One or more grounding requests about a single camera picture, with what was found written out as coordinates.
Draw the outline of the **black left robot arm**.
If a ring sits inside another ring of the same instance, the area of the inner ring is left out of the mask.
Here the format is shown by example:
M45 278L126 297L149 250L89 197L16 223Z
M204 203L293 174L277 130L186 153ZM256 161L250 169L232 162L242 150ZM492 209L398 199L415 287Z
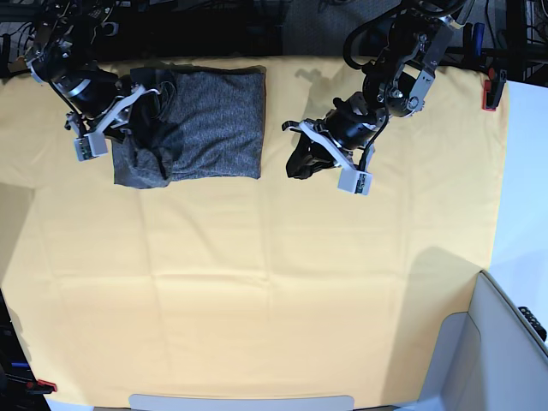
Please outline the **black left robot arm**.
M423 109L436 69L461 28L455 18L464 5L463 1L402 1L358 26L345 39L342 56L350 68L364 74L361 90L346 100L334 98L334 107L324 118L307 124L334 143L345 160L356 149L370 154L391 117L404 118ZM385 21L390 28L378 57L356 62L353 43Z

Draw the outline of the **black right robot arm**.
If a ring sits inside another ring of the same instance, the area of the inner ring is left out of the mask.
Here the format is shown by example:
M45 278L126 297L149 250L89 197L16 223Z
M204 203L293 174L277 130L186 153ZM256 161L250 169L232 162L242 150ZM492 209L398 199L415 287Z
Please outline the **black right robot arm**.
M48 1L24 61L38 82L48 84L69 107L65 128L76 134L79 160L105 155L109 140L122 143L134 131L134 108L147 105L155 118L176 93L162 81L146 86L131 76L102 70L92 58L96 39L114 36L115 1Z

